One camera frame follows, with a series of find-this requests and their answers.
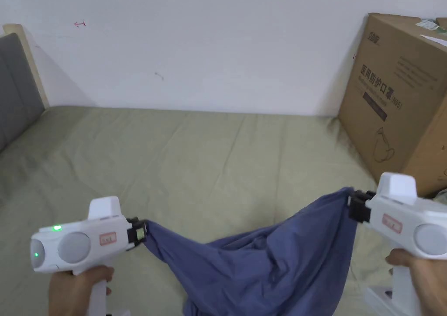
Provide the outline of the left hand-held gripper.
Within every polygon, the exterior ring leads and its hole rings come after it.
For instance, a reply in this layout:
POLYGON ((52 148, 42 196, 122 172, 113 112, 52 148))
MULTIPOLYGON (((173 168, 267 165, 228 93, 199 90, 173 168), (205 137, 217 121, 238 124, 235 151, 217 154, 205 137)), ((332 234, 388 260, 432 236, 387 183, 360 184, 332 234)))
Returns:
POLYGON ((35 272, 70 271, 80 275, 109 265, 116 255, 146 242, 148 220, 126 218, 116 196, 91 200, 86 220, 40 228, 31 237, 35 272))

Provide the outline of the person's left hand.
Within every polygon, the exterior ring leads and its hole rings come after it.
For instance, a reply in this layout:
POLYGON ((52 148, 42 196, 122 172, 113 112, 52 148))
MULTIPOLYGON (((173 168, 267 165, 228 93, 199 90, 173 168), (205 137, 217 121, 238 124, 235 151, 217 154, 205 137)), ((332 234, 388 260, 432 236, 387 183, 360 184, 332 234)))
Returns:
POLYGON ((114 272, 113 267, 101 265, 80 275, 70 271, 53 273, 48 289, 48 315, 85 316, 94 285, 110 282, 114 272))

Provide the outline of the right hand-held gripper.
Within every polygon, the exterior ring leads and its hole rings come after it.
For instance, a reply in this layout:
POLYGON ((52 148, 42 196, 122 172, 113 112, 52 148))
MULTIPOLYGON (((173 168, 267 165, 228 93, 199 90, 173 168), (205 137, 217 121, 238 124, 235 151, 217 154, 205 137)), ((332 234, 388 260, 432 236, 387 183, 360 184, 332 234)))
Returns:
MULTIPOLYGON (((417 195, 412 176, 385 172, 376 192, 356 190, 347 203, 349 218, 387 238, 393 248, 424 259, 447 258, 447 209, 417 195)), ((392 286, 371 286, 365 301, 380 316, 420 316, 410 270, 394 267, 392 286)))

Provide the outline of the person's right hand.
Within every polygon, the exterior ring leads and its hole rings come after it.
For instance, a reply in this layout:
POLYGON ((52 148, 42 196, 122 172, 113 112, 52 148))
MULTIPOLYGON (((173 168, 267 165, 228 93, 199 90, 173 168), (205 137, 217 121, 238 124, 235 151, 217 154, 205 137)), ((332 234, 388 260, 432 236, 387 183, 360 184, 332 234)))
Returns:
POLYGON ((418 258, 404 249, 393 249, 385 258, 391 266, 410 270, 423 316, 447 314, 447 261, 418 258))

